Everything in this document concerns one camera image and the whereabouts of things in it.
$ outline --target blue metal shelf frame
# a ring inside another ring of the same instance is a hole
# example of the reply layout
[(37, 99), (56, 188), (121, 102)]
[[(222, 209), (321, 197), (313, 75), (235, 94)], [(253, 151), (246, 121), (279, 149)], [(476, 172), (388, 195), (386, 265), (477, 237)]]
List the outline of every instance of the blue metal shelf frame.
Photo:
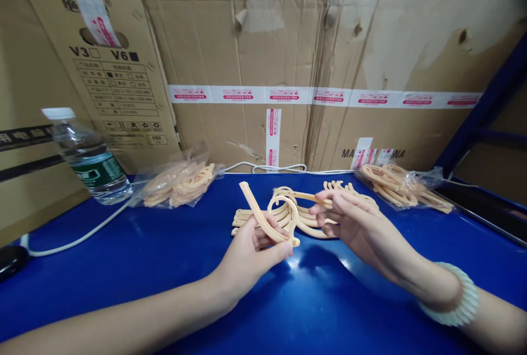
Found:
[(449, 142), (436, 162), (443, 167), (448, 177), (468, 150), (479, 140), (502, 140), (513, 143), (519, 149), (527, 148), (527, 137), (518, 134), (488, 130), (500, 111), (507, 105), (526, 78), (527, 34), (523, 36), (514, 51), (490, 82), (483, 96), (457, 133)]

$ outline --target forearm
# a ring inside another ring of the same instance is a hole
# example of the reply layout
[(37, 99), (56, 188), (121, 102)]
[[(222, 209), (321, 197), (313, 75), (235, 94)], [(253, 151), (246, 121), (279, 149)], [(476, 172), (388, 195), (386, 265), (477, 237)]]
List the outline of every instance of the forearm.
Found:
[[(459, 279), (425, 258), (415, 260), (410, 270), (412, 272), (401, 280), (401, 286), (426, 305), (448, 306), (459, 293)], [(479, 304), (475, 319), (460, 330), (489, 352), (524, 354), (527, 351), (527, 312), (477, 289)]]
[(495, 354), (527, 353), (527, 312), (478, 288), (475, 320), (460, 329)]
[(152, 353), (221, 318), (234, 305), (209, 276), (158, 295), (44, 326), (0, 345), (0, 352)]

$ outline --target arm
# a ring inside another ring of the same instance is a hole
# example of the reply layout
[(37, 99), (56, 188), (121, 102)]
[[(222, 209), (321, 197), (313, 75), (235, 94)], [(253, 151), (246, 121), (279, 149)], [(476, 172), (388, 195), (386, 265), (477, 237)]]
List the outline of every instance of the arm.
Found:
[[(273, 217), (269, 223), (277, 228)], [(207, 277), (118, 306), (79, 315), (0, 344), (5, 355), (152, 353), (231, 311), (275, 264), (293, 253), (273, 242), (251, 217), (234, 237), (220, 265)]]
[[(457, 277), (424, 258), (416, 264), (401, 286), (425, 304), (451, 303), (460, 286)], [(481, 288), (478, 296), (475, 319), (460, 330), (491, 353), (526, 353), (527, 312)]]
[(158, 295), (62, 320), (0, 345), (0, 353), (152, 353), (209, 325), (236, 305), (218, 284), (209, 276)]
[[(403, 287), (429, 308), (440, 311), (455, 305), (460, 280), (450, 271), (421, 256), (377, 209), (341, 190), (318, 193), (333, 199), (333, 208), (310, 209), (324, 233), (339, 237), (365, 263), (389, 281)], [(340, 225), (325, 223), (330, 218)], [(460, 330), (487, 351), (499, 354), (527, 352), (527, 312), (478, 288), (475, 319)]]

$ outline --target hand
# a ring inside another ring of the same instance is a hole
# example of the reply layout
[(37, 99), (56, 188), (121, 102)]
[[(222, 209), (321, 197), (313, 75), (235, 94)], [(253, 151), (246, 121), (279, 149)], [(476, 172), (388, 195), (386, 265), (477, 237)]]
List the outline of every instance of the hand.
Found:
[[(410, 273), (422, 258), (395, 226), (375, 207), (342, 190), (324, 190), (318, 200), (332, 199), (333, 208), (321, 204), (310, 208), (317, 223), (329, 237), (339, 237), (362, 261), (395, 284)], [(339, 223), (325, 223), (326, 218)]]
[[(278, 232), (289, 235), (278, 227), (274, 216), (267, 216), (267, 221)], [(291, 242), (276, 244), (256, 225), (256, 218), (251, 215), (239, 228), (220, 265), (211, 274), (217, 278), (219, 284), (226, 285), (226, 291), (232, 296), (234, 304), (245, 296), (271, 267), (293, 254)]]

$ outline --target green bottle label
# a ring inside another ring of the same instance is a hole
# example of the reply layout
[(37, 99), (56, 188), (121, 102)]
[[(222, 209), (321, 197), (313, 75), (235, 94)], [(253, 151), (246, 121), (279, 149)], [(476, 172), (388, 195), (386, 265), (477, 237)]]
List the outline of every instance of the green bottle label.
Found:
[(72, 168), (88, 189), (104, 186), (123, 175), (121, 166), (113, 156), (98, 163)]

